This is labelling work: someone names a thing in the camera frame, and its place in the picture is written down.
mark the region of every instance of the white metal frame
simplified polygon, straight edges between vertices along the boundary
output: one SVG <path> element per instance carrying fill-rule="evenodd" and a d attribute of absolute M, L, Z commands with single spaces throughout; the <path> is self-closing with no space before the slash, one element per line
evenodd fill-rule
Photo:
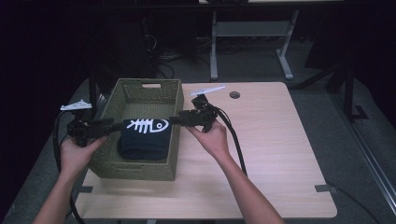
<path fill-rule="evenodd" d="M 212 21 L 212 50 L 210 52 L 210 79 L 217 80 L 218 62 L 216 56 L 216 39 L 218 36 L 284 36 L 285 42 L 281 49 L 276 50 L 285 78 L 293 79 L 286 50 L 288 49 L 294 24 L 299 10 L 294 10 L 289 21 L 217 21 L 216 11 L 213 12 Z"/>

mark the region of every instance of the human hand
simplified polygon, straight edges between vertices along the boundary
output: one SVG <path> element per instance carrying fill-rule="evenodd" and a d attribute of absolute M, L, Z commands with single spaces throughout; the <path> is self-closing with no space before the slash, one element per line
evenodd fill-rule
<path fill-rule="evenodd" d="M 101 137 L 86 147 L 79 147 L 74 139 L 67 139 L 61 145 L 61 174 L 68 180 L 76 181 L 81 171 L 88 165 L 93 152 L 99 148 L 107 137 Z"/>
<path fill-rule="evenodd" d="M 197 138 L 198 142 L 215 160 L 230 156 L 227 129 L 217 120 L 213 121 L 212 129 L 208 133 L 201 132 L 195 127 L 186 127 L 186 129 Z"/>

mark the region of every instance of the cord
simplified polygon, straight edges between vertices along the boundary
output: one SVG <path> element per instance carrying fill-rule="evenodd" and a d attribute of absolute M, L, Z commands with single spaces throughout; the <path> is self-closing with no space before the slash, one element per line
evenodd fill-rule
<path fill-rule="evenodd" d="M 149 42 L 149 38 L 150 37 L 154 40 L 154 45 L 151 47 L 151 50 L 155 49 L 157 47 L 157 44 L 158 44 L 157 38 L 155 38 L 154 35 L 146 35 L 146 37 L 148 37 L 148 42 Z"/>
<path fill-rule="evenodd" d="M 248 176 L 247 168 L 245 165 L 244 155 L 242 154 L 241 146 L 239 145 L 238 136 L 236 135 L 235 130 L 233 129 L 233 125 L 231 124 L 230 118 L 225 113 L 224 110 L 213 106 L 209 102 L 204 102 L 204 104 L 210 106 L 213 110 L 215 110 L 216 114 L 218 114 L 221 119 L 224 121 L 225 125 L 227 126 L 228 130 L 230 130 L 231 135 L 233 136 L 233 141 L 235 142 L 236 152 L 238 153 L 239 163 L 241 164 L 241 170 L 244 172 L 246 176 Z"/>
<path fill-rule="evenodd" d="M 58 131 L 59 131 L 59 122 L 63 114 L 65 114 L 66 111 L 62 111 L 58 117 L 55 120 L 55 124 L 53 127 L 53 134 L 52 134 L 52 144 L 53 144 L 53 154 L 55 156 L 55 161 L 56 165 L 58 167 L 58 171 L 61 172 L 62 167 L 61 167 L 61 147 L 59 144 L 59 139 L 58 139 Z M 75 216 L 76 221 L 79 224 L 84 224 L 84 221 L 82 218 L 79 216 L 79 213 L 77 211 L 75 202 L 73 201 L 73 197 L 70 196 L 69 200 L 70 208 L 72 210 L 73 215 Z"/>
<path fill-rule="evenodd" d="M 167 64 L 164 64 L 164 63 L 159 63 L 158 65 L 162 65 L 162 66 L 168 67 L 168 68 L 172 71 L 172 76 L 171 76 L 171 77 L 167 77 L 167 76 L 165 75 L 165 73 L 164 73 L 162 70 L 159 69 L 158 72 L 159 72 L 164 78 L 170 78 L 170 79 L 172 79 L 172 78 L 175 77 L 175 69 L 174 69 L 173 67 L 171 67 L 171 66 L 169 66 L 169 65 L 167 65 Z"/>
<path fill-rule="evenodd" d="M 373 219 L 373 221 L 375 223 L 380 224 L 378 219 L 376 219 L 375 215 L 366 206 L 364 206 L 364 204 L 360 203 L 355 197 L 353 197 L 352 195 L 350 195 L 348 192 L 346 192 L 345 190 L 341 189 L 340 187 L 334 185 L 334 183 L 330 182 L 329 180 L 325 179 L 325 181 L 328 184 L 330 184 L 333 187 L 335 187 L 338 190 L 340 190 L 341 192 L 343 192 L 349 199 L 351 199 L 353 202 L 355 202 L 357 205 L 359 205 L 362 209 L 364 209 L 364 211 L 366 211 L 366 213 Z"/>
<path fill-rule="evenodd" d="M 242 52 L 248 48 L 248 44 L 243 41 L 235 41 L 234 38 L 224 39 L 218 42 L 218 54 L 235 54 Z"/>
<path fill-rule="evenodd" d="M 66 214 L 66 218 L 68 218 L 71 214 L 72 214 L 72 210 L 70 210 L 69 212 L 67 212 L 67 214 Z"/>

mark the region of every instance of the navy blue cloth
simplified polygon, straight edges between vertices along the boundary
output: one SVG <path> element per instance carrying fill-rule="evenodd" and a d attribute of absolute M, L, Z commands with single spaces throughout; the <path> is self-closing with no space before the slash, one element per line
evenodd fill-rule
<path fill-rule="evenodd" d="M 171 132 L 172 125 L 167 119 L 125 119 L 118 152 L 131 160 L 166 158 Z"/>

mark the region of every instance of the wooden table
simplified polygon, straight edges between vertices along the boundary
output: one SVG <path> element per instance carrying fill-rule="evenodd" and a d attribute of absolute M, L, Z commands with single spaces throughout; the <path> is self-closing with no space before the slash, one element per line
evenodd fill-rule
<path fill-rule="evenodd" d="M 185 109 L 192 109 L 190 91 L 215 83 L 183 84 Z M 240 93 L 239 99 L 229 96 Z M 334 217 L 337 213 L 302 123 L 283 83 L 227 83 L 206 94 L 230 117 L 251 181 L 283 218 Z M 230 151 L 238 157 L 231 134 Z M 223 172 L 184 128 L 175 181 L 101 179 L 92 171 L 77 208 L 83 218 L 224 219 L 242 218 Z"/>

